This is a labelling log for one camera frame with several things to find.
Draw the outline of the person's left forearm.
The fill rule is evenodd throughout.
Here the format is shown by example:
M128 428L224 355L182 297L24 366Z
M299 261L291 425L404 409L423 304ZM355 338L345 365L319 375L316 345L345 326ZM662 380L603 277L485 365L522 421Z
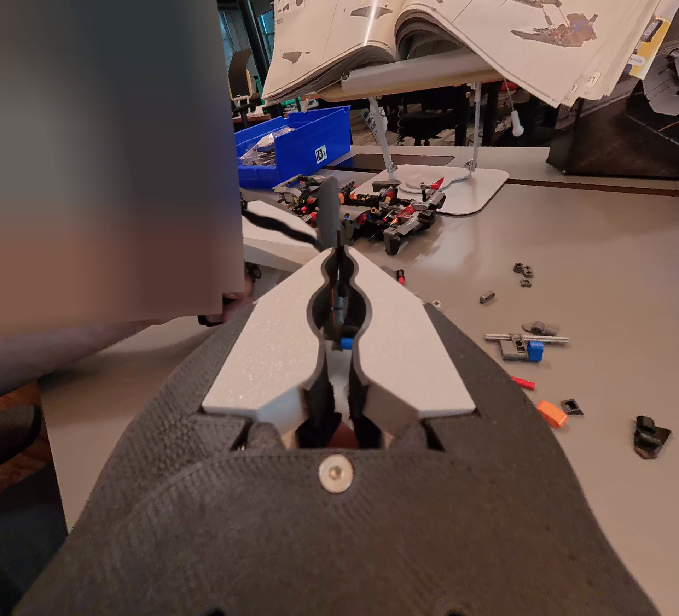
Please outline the person's left forearm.
M160 372L166 377L214 330L200 327L192 336L157 349L136 349L132 342L164 322L138 321L87 325L1 337L1 395L5 396L44 376L62 378L99 372Z

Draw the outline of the white book stand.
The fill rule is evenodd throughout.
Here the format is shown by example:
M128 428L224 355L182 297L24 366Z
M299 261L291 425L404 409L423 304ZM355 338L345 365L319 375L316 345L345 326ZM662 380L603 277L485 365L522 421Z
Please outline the white book stand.
M441 212L451 216L468 216L482 210L508 180L503 170L479 169L479 119L481 82L499 74L485 60L469 49L457 49L423 58L356 69L341 80L320 90L329 102L377 98L383 95L414 92L472 83L475 88L475 140L471 161L465 168L454 165L431 166L399 163L403 182L427 182L442 174L442 191L446 195Z

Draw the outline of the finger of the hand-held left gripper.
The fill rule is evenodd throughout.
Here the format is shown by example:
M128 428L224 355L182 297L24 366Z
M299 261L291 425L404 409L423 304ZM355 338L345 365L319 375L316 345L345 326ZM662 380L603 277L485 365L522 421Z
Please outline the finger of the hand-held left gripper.
M244 260L259 266L295 272L319 255L310 244L253 224L242 225L242 236Z
M276 240L320 248L317 232L300 217L260 200L242 200L242 233L244 242Z

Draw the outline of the scattered loose lego pieces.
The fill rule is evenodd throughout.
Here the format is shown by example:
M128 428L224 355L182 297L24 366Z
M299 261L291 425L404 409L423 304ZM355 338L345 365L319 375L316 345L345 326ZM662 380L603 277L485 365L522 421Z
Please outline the scattered loose lego pieces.
M678 405L678 344L666 342L662 333L676 333L676 321L651 318L650 329L624 327L629 324L609 298L604 305L614 308L593 315L577 305L565 323L577 323L574 338L546 335L543 319L509 331L484 336L488 348L479 347L480 338L463 335L463 342L447 349L460 373L475 411L489 416L490 408L502 418L509 409L500 400L528 400L531 415L539 415L558 433L567 434L571 417L575 430L586 426L586 434L596 436L595 446L613 439L617 444L653 459L661 451L669 430L658 421L672 419ZM498 375L500 399L489 391Z

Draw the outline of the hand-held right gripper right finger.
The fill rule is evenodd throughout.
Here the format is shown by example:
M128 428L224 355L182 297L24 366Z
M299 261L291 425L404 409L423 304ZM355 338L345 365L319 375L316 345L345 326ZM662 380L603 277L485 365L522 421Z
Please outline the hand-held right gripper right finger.
M475 403L431 317L437 311L356 249L346 254L365 315L352 347L339 345L339 411L351 446L379 449L423 420L471 415Z

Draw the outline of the clear plastic bags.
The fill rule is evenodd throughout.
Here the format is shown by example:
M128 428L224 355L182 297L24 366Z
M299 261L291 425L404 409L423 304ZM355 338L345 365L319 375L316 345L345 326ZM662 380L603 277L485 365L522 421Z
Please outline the clear plastic bags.
M240 165L247 167L274 166L276 164L276 141L293 131L293 128L284 126L283 128L276 129L273 132L262 136L242 155L239 159Z

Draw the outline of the tan black office chair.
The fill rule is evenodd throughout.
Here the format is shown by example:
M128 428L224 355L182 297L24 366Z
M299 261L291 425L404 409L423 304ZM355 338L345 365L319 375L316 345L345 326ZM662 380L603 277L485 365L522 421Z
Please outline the tan black office chair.
M259 95L256 81L248 69L251 55L250 48L235 52L228 67L230 97L236 107L248 104L251 99Z

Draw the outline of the black lego car chassis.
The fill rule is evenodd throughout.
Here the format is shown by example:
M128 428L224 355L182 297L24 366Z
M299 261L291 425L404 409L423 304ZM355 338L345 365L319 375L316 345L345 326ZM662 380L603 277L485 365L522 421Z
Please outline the black lego car chassis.
M284 180L272 190L278 202L299 216L315 230L320 230L320 187L326 179L322 176L302 176ZM352 244L357 238L379 240L389 256L398 254L403 243L431 228L438 211L446 200L444 179L432 183L419 182L415 193L400 197L396 182L378 181L372 184L371 193L360 193L351 181L338 188L340 207L351 207L340 218L344 242Z

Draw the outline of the blue parts bin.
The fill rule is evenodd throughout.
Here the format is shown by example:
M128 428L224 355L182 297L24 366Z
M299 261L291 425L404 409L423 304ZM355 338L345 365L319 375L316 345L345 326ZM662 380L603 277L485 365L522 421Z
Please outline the blue parts bin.
M268 163L247 163L247 152L276 134ZM242 188L270 189L301 174L310 176L350 151L350 107L292 112L236 132Z

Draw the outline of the dark lego set box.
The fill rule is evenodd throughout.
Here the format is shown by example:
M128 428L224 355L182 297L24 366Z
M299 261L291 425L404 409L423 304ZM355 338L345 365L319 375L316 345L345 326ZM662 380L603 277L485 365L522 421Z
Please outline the dark lego set box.
M582 100L555 131L547 163L565 174L678 179L678 39L662 44L643 79L611 98Z

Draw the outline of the person's left hand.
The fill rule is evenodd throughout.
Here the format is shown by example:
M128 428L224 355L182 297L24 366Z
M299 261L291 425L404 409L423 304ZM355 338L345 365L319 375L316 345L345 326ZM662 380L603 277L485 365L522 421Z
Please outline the person's left hand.
M253 299L246 294L223 294L221 311L210 315L199 315L198 323L206 327L223 325L230 321L241 309L252 304Z

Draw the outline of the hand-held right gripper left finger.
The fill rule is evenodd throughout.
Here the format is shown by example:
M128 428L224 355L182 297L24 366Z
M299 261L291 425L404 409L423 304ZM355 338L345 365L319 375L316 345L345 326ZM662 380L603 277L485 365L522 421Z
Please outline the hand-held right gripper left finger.
M327 249L254 305L202 401L210 415L271 423L301 448L327 448L340 423L314 300L328 285Z

